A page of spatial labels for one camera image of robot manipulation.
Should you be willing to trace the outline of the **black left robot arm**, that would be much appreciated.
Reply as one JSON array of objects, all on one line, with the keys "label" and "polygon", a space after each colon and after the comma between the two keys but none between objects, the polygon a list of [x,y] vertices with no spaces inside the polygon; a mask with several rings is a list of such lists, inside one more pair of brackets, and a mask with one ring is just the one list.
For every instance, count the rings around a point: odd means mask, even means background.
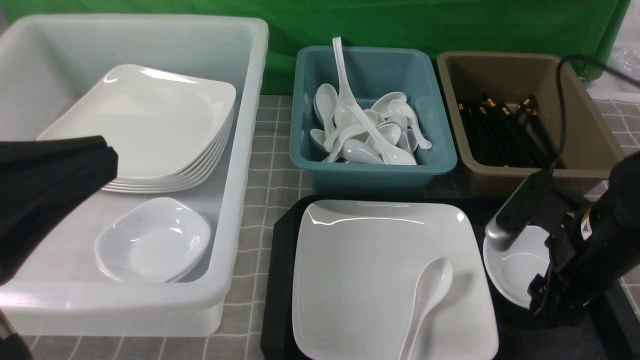
[{"label": "black left robot arm", "polygon": [[1,142],[1,283],[70,212],[114,180],[118,155],[102,136]]}]

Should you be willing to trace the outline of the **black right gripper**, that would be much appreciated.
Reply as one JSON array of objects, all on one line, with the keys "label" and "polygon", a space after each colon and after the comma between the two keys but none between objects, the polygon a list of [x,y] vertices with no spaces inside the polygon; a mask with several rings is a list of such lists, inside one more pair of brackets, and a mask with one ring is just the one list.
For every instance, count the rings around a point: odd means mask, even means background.
[{"label": "black right gripper", "polygon": [[586,204],[553,186],[550,170],[530,174],[503,203],[485,228],[486,243],[507,251],[530,223],[547,232],[549,265],[528,285],[532,315],[548,327],[576,326],[586,315],[589,302],[601,290],[589,285],[587,246],[579,230],[578,215]]}]

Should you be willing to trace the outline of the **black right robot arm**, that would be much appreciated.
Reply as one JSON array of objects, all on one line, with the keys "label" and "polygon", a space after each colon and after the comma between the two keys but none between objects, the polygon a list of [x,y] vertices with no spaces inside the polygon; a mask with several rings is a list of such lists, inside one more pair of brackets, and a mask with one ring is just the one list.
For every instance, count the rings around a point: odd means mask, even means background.
[{"label": "black right robot arm", "polygon": [[595,202],[556,189],[550,170],[528,176],[485,228],[485,244],[506,251],[529,224],[547,232],[549,265],[527,292],[533,317],[549,328],[578,325],[589,303],[640,261],[639,155],[615,164]]}]

